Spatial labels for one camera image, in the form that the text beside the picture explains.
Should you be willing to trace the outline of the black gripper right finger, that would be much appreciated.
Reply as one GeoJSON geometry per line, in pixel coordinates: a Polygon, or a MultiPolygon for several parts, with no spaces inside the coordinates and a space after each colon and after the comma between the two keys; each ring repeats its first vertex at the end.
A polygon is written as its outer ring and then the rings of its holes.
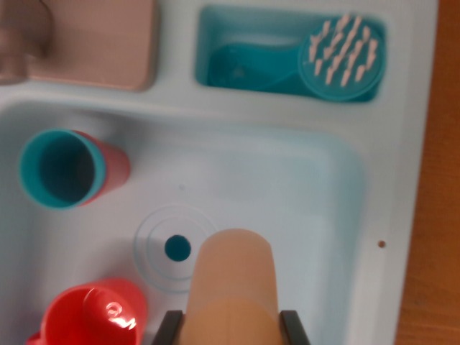
{"type": "Polygon", "coordinates": [[[295,310],[282,310],[280,322],[285,344],[289,345],[310,345],[298,313],[295,310]]]}

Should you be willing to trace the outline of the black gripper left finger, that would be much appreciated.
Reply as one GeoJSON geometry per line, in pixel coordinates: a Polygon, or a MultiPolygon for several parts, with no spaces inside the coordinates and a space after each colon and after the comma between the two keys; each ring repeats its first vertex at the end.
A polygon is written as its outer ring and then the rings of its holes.
{"type": "Polygon", "coordinates": [[[167,311],[152,341],[152,345],[178,344],[183,318],[184,314],[181,310],[167,311]]]}

